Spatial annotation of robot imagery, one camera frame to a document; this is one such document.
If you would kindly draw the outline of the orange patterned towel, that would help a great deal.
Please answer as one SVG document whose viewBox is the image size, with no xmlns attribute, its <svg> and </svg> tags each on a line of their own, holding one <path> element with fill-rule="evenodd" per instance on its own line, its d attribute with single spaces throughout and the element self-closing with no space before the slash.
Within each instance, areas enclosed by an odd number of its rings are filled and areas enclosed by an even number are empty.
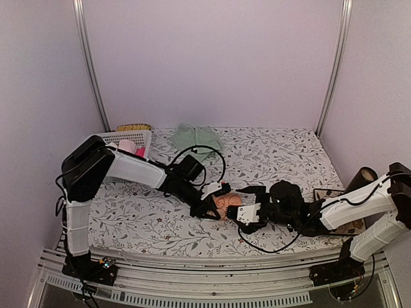
<svg viewBox="0 0 411 308">
<path fill-rule="evenodd" d="M 217 221 L 227 220 L 228 206 L 241 206 L 242 200 L 238 193 L 231 192 L 222 196 L 209 195 L 206 199 L 211 209 L 206 212 L 205 218 Z"/>
</svg>

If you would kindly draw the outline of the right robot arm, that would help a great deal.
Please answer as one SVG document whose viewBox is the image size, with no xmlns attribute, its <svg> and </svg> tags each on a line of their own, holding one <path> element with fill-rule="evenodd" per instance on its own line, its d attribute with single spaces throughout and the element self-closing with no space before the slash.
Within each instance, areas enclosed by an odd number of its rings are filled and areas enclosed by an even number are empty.
<svg viewBox="0 0 411 308">
<path fill-rule="evenodd" d="M 410 230 L 410 170 L 396 162 L 389 172 L 363 187 L 334 198 L 312 203 L 304 201 L 298 185 L 281 180 L 268 192 L 246 187 L 259 200 L 253 205 L 228 206 L 228 219 L 238 225 L 239 235 L 251 234 L 267 224 L 281 225 L 297 236 L 326 235 L 337 228 L 375 214 L 381 214 L 370 228 L 344 243 L 332 274 L 345 280 L 357 264 Z"/>
</svg>

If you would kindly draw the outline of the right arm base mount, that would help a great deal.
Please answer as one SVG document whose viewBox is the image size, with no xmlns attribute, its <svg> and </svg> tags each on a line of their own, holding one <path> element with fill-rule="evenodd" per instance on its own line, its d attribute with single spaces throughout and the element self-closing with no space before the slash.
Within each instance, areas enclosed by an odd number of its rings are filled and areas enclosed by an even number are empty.
<svg viewBox="0 0 411 308">
<path fill-rule="evenodd" d="M 365 274 L 363 262 L 350 257 L 310 267 L 309 278 L 314 286 L 323 286 Z"/>
</svg>

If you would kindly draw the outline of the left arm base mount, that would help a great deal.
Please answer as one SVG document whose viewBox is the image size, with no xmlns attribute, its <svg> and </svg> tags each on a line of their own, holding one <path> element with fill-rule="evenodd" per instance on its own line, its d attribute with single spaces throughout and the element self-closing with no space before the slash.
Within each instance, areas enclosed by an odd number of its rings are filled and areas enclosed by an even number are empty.
<svg viewBox="0 0 411 308">
<path fill-rule="evenodd" d="M 90 253 L 78 257 L 67 255 L 62 273 L 81 281 L 113 286 L 118 274 L 118 267 L 116 259 L 111 257 L 94 261 L 91 259 Z"/>
</svg>

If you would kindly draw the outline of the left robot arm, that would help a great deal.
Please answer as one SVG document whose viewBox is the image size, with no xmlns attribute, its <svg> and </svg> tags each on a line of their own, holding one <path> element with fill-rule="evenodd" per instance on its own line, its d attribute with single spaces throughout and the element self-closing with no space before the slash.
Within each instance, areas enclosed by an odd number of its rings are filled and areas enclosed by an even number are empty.
<svg viewBox="0 0 411 308">
<path fill-rule="evenodd" d="M 91 278 L 96 271 L 94 262 L 89 260 L 89 209 L 106 177 L 143 184 L 175 196 L 189 205 L 193 217 L 221 218 L 214 198 L 229 193 L 231 187 L 221 178 L 209 184 L 194 184 L 204 167 L 188 155 L 193 149 L 190 146 L 171 163 L 162 164 L 110 146 L 93 135 L 63 161 L 56 183 L 63 192 L 66 250 L 72 257 L 69 264 L 74 272 L 81 278 Z"/>
</svg>

